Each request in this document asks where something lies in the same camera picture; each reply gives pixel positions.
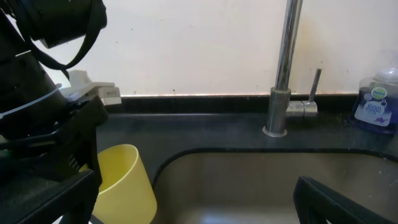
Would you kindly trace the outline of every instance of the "yellow cup rim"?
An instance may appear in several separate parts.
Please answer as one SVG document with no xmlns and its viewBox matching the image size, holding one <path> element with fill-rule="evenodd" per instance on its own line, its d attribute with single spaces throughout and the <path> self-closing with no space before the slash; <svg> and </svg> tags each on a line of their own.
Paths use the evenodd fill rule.
<svg viewBox="0 0 398 224">
<path fill-rule="evenodd" d="M 137 161 L 138 161 L 138 158 L 139 158 L 139 152 L 138 152 L 138 149 L 137 149 L 136 146 L 133 146 L 133 145 L 130 145 L 130 144 L 120 144 L 120 145 L 117 145 L 117 146 L 113 146 L 113 147 L 107 148 L 105 150 L 109 150 L 109 149 L 112 149 L 114 147 L 120 147 L 120 146 L 128 146 L 128 147 L 134 149 L 135 152 L 136 152 L 136 158 L 135 158 L 134 162 L 132 163 L 132 166 L 130 167 L 130 169 L 126 172 L 126 174 L 123 175 L 122 178 L 120 178 L 120 180 L 118 180 L 116 183 L 114 183 L 112 186 L 108 187 L 107 189 L 101 191 L 98 195 L 106 193 L 107 191 L 111 190 L 114 186 L 116 186 L 118 183 L 122 182 L 137 164 Z"/>
</svg>

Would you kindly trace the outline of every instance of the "green logo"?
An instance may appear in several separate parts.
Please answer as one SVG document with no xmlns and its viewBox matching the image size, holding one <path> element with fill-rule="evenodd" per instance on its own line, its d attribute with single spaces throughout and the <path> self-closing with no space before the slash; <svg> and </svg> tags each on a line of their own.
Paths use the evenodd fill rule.
<svg viewBox="0 0 398 224">
<path fill-rule="evenodd" d="M 387 90 L 382 87 L 376 87 L 372 90 L 372 96 L 375 99 L 381 100 L 387 96 Z"/>
</svg>

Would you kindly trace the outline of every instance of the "yellow cup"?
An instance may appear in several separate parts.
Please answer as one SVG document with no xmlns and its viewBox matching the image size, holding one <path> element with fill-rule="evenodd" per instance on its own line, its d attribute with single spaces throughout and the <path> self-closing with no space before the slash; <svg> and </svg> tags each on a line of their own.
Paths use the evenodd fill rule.
<svg viewBox="0 0 398 224">
<path fill-rule="evenodd" d="M 105 224 L 149 224 L 156 198 L 136 147 L 114 146 L 98 154 L 103 183 L 93 214 Z"/>
</svg>

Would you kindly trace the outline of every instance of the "soap bottle label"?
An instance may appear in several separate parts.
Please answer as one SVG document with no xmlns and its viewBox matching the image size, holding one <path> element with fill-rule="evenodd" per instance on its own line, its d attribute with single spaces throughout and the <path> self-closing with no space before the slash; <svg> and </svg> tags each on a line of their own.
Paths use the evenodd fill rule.
<svg viewBox="0 0 398 224">
<path fill-rule="evenodd" d="M 386 111 L 388 106 L 387 90 L 382 87 L 376 87 L 369 94 L 365 94 L 363 97 L 363 103 L 358 105 L 355 112 L 355 118 L 361 121 L 365 121 L 370 124 L 378 126 L 388 126 L 391 120 L 391 111 Z"/>
</svg>

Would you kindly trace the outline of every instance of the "black strap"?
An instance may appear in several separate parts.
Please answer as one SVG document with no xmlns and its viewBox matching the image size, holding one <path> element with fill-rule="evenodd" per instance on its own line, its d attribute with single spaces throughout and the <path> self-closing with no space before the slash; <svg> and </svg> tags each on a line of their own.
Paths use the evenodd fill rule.
<svg viewBox="0 0 398 224">
<path fill-rule="evenodd" d="M 100 30 L 102 29 L 102 24 L 100 23 L 100 21 L 103 21 L 104 16 L 104 6 L 102 1 L 91 0 L 90 18 L 88 20 L 87 32 L 83 44 L 81 45 L 80 50 L 76 54 L 75 58 L 70 63 L 64 65 L 57 62 L 54 58 L 47 55 L 36 47 L 36 45 L 32 42 L 30 35 L 27 33 L 28 29 L 25 28 L 27 25 L 27 23 L 25 22 L 28 19 L 27 16 L 22 12 L 19 7 L 15 7 L 13 11 L 17 18 L 17 26 L 19 28 L 19 31 L 21 32 L 21 35 L 24 38 L 28 48 L 32 51 L 37 60 L 39 60 L 43 65 L 55 70 L 66 70 L 75 66 L 83 59 L 83 57 L 87 54 L 87 52 L 95 43 L 98 34 L 100 34 Z"/>
</svg>

